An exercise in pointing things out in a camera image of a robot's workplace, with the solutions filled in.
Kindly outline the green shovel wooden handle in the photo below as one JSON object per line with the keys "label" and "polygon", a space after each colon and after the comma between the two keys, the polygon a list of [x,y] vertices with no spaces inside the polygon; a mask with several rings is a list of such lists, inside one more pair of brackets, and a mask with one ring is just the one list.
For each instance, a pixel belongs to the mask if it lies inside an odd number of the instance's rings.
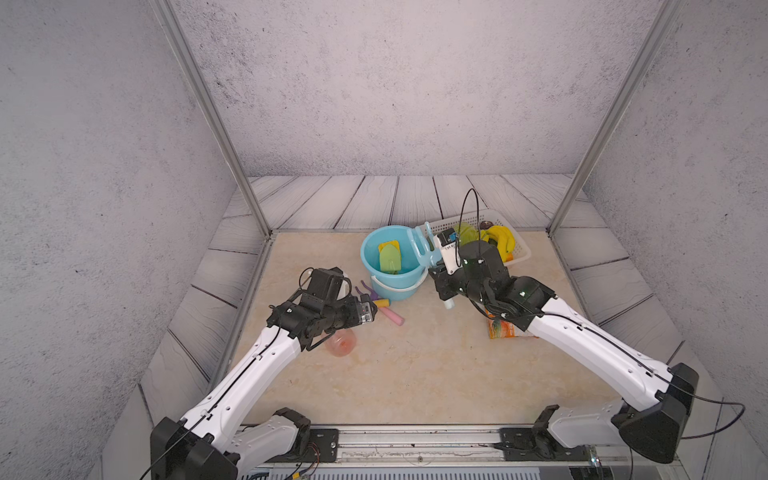
{"label": "green shovel wooden handle", "polygon": [[381,255],[379,253],[379,264],[380,264],[380,271],[382,273],[395,275],[398,274],[402,269],[402,254],[400,251],[400,254],[397,255]]}

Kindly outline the light blue fork white handle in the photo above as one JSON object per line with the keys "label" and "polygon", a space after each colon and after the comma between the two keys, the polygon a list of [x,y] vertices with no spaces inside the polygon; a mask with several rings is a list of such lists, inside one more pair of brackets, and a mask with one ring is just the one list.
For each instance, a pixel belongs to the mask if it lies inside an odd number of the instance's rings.
{"label": "light blue fork white handle", "polygon": [[453,309],[457,295],[450,285],[453,275],[449,275],[442,261],[441,253],[435,241],[435,235],[443,230],[434,230],[429,222],[412,228],[407,232],[408,240],[413,247],[420,266],[426,269],[433,280],[435,290],[447,310]]}

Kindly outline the yellow shovel blue-tipped handle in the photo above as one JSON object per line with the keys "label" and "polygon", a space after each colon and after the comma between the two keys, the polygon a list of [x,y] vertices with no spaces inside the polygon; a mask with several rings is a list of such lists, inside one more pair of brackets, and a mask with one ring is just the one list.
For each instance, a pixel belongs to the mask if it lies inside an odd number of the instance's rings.
{"label": "yellow shovel blue-tipped handle", "polygon": [[387,255],[399,255],[400,254],[400,244],[397,240],[392,240],[388,242],[384,242],[378,245],[378,251],[381,255],[387,254]]}

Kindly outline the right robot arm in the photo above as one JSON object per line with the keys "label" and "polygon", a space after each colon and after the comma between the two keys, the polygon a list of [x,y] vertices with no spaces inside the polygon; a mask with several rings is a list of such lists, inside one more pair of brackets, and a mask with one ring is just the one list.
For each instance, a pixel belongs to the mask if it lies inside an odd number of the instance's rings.
{"label": "right robot arm", "polygon": [[580,315],[551,288],[513,276],[496,247],[439,234],[440,259],[429,275],[446,306],[461,295],[485,317],[509,323],[558,347],[589,369],[618,399],[586,408],[546,407],[531,428],[534,449],[546,458],[589,445],[625,445],[642,457],[671,463],[692,413],[698,373],[637,351]]}

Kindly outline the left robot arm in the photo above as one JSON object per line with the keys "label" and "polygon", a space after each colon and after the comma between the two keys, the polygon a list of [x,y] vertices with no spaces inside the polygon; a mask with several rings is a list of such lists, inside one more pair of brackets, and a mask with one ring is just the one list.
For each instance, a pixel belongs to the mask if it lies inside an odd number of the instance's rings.
{"label": "left robot arm", "polygon": [[355,294],[344,272],[307,268],[298,289],[272,307],[265,328],[239,363],[179,420],[162,419],[150,435],[147,479],[240,479],[276,457],[301,463],[311,422],[282,408],[243,429],[242,421],[278,375],[301,353],[337,331],[370,323],[377,307]]}

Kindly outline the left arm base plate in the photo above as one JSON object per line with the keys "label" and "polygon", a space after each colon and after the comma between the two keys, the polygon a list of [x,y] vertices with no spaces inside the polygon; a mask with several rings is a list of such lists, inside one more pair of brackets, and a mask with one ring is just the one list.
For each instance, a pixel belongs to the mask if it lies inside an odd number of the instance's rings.
{"label": "left arm base plate", "polygon": [[302,464],[335,463],[338,457],[340,431],[335,428],[312,427],[298,438],[298,446],[285,455],[288,462]]}

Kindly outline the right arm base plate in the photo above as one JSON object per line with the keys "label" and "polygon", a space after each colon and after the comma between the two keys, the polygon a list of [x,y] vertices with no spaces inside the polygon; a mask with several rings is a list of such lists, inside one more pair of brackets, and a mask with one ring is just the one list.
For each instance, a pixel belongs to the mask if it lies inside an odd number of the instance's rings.
{"label": "right arm base plate", "polygon": [[499,434],[500,441],[492,447],[500,450],[508,462],[587,462],[591,458],[586,447],[564,447],[546,431],[509,427],[500,429]]}

